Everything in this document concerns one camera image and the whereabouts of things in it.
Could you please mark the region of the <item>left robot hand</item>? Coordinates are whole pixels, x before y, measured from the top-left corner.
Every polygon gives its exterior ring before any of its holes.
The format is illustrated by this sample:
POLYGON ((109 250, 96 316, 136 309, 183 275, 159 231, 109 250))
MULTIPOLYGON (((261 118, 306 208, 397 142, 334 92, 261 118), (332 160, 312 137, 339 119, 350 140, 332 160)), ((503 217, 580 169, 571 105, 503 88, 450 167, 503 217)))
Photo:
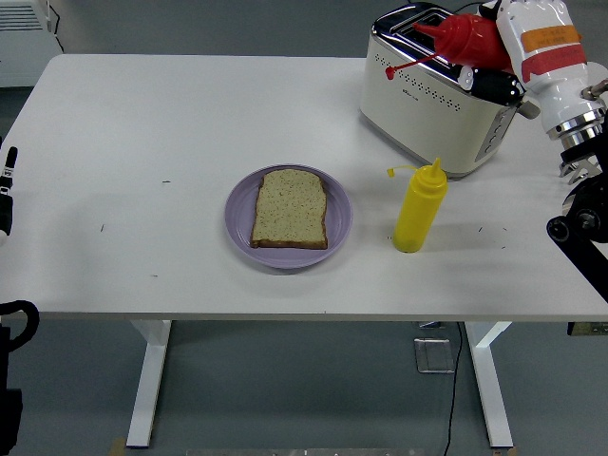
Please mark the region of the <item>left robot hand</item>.
POLYGON ((13 198, 10 190, 13 186, 14 168, 17 162, 18 148, 9 148, 1 173, 1 245, 4 246, 10 236, 13 221, 13 198))

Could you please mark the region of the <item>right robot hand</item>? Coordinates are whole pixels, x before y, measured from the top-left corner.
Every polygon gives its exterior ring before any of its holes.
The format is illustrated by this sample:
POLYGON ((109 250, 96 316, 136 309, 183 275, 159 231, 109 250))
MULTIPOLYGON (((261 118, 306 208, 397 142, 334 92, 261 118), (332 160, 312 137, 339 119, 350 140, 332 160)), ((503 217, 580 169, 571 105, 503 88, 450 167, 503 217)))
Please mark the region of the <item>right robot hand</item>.
POLYGON ((512 73, 540 105, 553 139, 580 143, 602 131, 606 105, 591 93, 580 34, 562 1, 495 1, 450 17, 465 42, 454 64, 512 73))

